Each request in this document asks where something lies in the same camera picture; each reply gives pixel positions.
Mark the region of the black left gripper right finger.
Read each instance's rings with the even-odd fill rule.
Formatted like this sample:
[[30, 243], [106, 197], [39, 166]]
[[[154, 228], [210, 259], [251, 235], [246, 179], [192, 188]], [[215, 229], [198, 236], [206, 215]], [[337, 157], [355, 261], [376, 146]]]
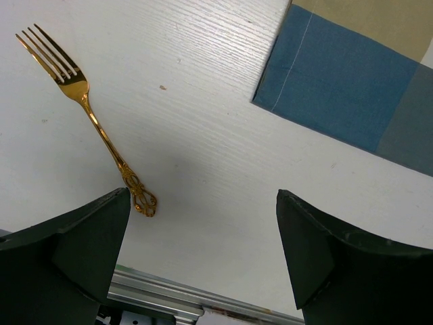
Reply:
[[377, 236], [280, 190], [277, 222], [306, 324], [431, 324], [432, 251]]

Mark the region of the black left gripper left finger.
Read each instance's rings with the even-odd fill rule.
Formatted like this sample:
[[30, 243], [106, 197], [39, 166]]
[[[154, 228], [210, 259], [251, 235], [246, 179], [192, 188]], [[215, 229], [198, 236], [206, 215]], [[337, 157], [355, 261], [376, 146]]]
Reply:
[[127, 188], [18, 232], [1, 231], [2, 324], [94, 324], [131, 210]]

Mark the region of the blue yellow striped cloth placemat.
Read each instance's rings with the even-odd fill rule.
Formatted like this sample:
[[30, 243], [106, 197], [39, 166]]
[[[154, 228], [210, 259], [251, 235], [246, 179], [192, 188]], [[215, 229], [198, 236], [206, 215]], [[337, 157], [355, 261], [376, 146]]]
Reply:
[[432, 2], [292, 1], [252, 101], [432, 174]]

